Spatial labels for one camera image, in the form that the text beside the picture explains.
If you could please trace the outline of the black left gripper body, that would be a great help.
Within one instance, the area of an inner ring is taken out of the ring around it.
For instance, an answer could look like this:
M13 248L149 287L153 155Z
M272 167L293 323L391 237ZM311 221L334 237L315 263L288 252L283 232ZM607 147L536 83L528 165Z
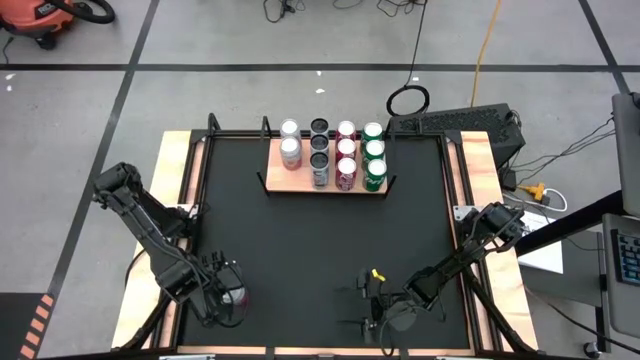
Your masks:
M243 307L243 322L247 316L249 291L246 283L244 286L224 286L219 281L219 269L225 261L235 261L241 270L239 263L236 260L228 260L223 251L215 251L209 257L204 256L201 259L207 282L203 282L197 292L193 308L200 323L207 328L219 326L215 323L214 316L219 312L219 307L227 304ZM239 326L220 327L231 329Z

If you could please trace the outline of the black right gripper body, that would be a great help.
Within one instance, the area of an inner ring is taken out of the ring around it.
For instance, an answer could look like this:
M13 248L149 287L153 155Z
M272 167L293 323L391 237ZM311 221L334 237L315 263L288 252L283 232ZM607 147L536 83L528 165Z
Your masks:
M398 332L407 331L416 321L418 305L410 285L416 279L413 274L402 286L401 292L384 292L386 277L376 269L363 268L358 273L356 284L366 285L367 296L359 296L364 306L364 316L370 322L369 331L361 331L366 344L373 344L391 328Z

